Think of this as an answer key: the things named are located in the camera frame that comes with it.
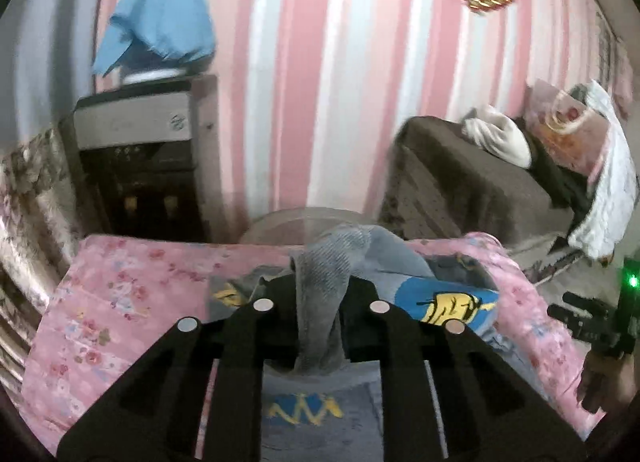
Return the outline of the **person's right hand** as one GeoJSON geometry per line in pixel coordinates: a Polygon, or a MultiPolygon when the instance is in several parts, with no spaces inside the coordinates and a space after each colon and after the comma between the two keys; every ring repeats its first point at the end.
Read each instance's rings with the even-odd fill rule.
{"type": "Polygon", "coordinates": [[[619,412],[630,405],[638,392],[639,375],[634,355],[613,358],[593,349],[588,352],[577,390],[582,408],[590,413],[619,412]]]}

